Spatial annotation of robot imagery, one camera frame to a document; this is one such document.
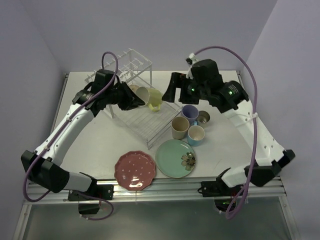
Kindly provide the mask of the beige cup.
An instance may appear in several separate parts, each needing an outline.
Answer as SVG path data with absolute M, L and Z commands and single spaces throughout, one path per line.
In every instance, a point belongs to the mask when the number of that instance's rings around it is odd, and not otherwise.
M 189 121 L 183 116 L 177 116 L 171 121 L 172 138 L 182 140 L 190 127 Z

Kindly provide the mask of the light blue mug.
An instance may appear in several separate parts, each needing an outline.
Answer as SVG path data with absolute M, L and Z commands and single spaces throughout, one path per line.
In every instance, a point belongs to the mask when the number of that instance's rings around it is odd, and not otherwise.
M 192 125 L 187 132 L 187 142 L 192 147 L 200 146 L 205 138 L 205 130 L 199 125 Z

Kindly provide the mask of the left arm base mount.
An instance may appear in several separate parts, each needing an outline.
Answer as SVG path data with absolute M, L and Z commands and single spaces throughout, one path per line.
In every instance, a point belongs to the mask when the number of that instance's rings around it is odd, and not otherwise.
M 92 192 L 70 190 L 67 200 L 69 202 L 78 202 L 79 214 L 88 218 L 94 218 L 103 209 L 102 204 L 107 204 L 110 206 L 110 210 L 106 217 L 109 217 L 114 211 L 114 207 L 110 203 L 110 200 L 113 199 L 113 194 L 114 186 L 112 184 L 97 185 Z

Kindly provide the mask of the pale yellow mug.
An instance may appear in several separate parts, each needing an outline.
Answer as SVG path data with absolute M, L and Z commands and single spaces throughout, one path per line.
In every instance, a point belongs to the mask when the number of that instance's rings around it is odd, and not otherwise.
M 144 102 L 143 107 L 148 107 L 154 113 L 160 111 L 163 94 L 159 90 L 141 86 L 135 94 Z

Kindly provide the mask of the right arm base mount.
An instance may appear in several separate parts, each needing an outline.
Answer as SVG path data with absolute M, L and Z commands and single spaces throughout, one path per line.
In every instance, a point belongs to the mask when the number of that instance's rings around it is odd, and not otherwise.
M 240 184 L 234 187 L 228 187 L 222 181 L 222 176 L 225 172 L 226 170 L 222 172 L 215 180 L 202 181 L 200 183 L 201 187 L 197 190 L 197 192 L 201 194 L 204 198 L 225 197 L 214 200 L 215 208 L 220 214 L 225 213 L 227 211 L 232 200 L 244 186 L 243 184 Z

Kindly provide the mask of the lavender cup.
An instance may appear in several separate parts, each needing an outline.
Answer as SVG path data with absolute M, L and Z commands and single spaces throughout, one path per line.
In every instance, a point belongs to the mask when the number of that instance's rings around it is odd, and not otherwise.
M 186 118 L 192 125 L 199 116 L 199 110 L 194 105 L 187 104 L 182 107 L 181 116 Z

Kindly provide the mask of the beige floral ceramic bowl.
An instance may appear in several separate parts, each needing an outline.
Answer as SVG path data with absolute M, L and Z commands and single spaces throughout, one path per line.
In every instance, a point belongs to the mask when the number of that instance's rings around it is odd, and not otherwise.
M 129 86 L 129 88 L 135 93 L 137 91 L 137 89 L 139 88 L 139 86 L 132 84 Z

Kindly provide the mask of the small metal cup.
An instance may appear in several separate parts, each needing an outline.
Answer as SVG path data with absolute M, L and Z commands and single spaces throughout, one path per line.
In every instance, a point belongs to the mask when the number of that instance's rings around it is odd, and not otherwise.
M 196 120 L 201 124 L 206 124 L 210 121 L 210 119 L 211 119 L 211 116 L 207 111 L 200 110 Z

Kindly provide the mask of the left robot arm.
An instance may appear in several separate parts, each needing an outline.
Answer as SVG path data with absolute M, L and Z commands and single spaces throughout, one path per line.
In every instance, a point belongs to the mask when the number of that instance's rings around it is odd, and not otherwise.
M 65 117 L 51 135 L 36 150 L 26 150 L 22 154 L 24 183 L 32 181 L 53 193 L 78 191 L 86 200 L 97 198 L 97 179 L 62 169 L 65 155 L 81 131 L 106 106 L 118 105 L 121 110 L 129 111 L 144 104 L 115 72 L 98 70 L 94 81 L 75 95 Z

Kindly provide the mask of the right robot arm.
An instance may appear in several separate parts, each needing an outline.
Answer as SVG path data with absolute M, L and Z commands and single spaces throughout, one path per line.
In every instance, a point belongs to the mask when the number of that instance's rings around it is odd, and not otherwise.
M 162 100 L 173 103 L 177 89 L 183 104 L 207 101 L 217 108 L 252 149 L 254 159 L 248 165 L 229 168 L 218 176 L 216 189 L 220 194 L 227 195 L 246 182 L 262 187 L 295 158 L 293 150 L 282 147 L 268 131 L 241 84 L 223 80 L 214 60 L 197 61 L 187 73 L 173 72 Z

